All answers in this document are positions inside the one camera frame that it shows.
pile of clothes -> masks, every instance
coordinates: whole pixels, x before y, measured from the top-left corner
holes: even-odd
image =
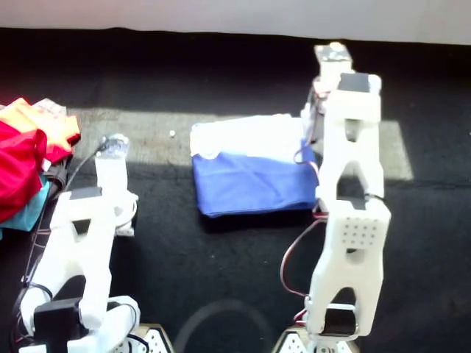
[[[0,239],[2,229],[32,230],[44,204],[67,182],[77,119],[44,99],[0,107]]]

metal base plate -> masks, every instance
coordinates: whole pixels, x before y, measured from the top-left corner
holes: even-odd
[[[150,329],[144,340],[149,344],[150,353],[171,353],[170,347],[166,344],[163,333],[159,329]],[[113,353],[145,353],[146,347],[136,340],[127,338],[121,343]]]
[[[304,328],[287,329],[278,340],[272,353],[314,353],[313,342],[309,342]],[[338,342],[336,349],[320,349],[316,353],[359,353],[353,342]]]

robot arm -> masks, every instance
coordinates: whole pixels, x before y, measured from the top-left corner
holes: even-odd
[[[59,196],[49,241],[21,301],[24,326],[37,343],[22,353],[108,352],[139,325],[134,300],[109,298],[113,240],[134,235],[137,211],[137,196],[127,190],[127,144],[120,135],[108,138],[95,156],[98,185]],[[86,280],[83,295],[53,301],[77,275]]]
[[[379,160],[381,80],[354,72],[350,55],[340,43],[317,46],[315,51],[320,75],[313,83],[313,102],[306,104],[302,118],[311,126],[311,139],[323,138],[316,196],[328,220],[324,249],[305,297],[305,321],[311,349],[336,352],[339,342],[371,331],[391,213],[383,203]],[[337,195],[337,184],[348,165],[360,179],[364,199]],[[333,303],[343,288],[353,289],[355,304]]]

folded blue fabric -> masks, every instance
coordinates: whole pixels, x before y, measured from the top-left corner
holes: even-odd
[[[312,209],[316,175],[294,162],[303,146],[299,118],[256,116],[197,124],[191,132],[198,207],[204,215]],[[303,161],[314,161],[310,148]]]
[[[47,200],[49,192],[49,182],[45,176],[40,175],[40,180],[43,187],[39,192],[28,202],[28,204],[12,218],[0,223],[0,240],[2,237],[2,228],[17,229],[29,232],[38,221],[41,210]]]

black carpet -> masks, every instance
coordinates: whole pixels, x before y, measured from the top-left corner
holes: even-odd
[[[133,240],[113,248],[112,294],[133,296],[142,321],[170,338],[199,308],[237,299],[243,312],[203,323],[187,352],[258,353],[291,323],[302,300],[279,282],[281,258],[309,214],[222,218],[197,208],[189,129],[200,121],[299,114],[316,75],[314,40],[134,33],[120,29],[0,31],[0,104],[49,97],[77,114],[77,161],[99,137],[130,137],[129,187],[140,197]],[[358,71],[383,78],[381,161],[392,223],[385,280],[362,352],[465,352],[471,329],[471,51],[458,46],[348,43]],[[169,130],[176,132],[169,137]],[[75,186],[95,182],[93,163]],[[342,180],[353,191],[355,180]],[[308,289],[322,250],[318,229],[294,253],[289,281]],[[18,295],[26,235],[0,242],[1,332]]]

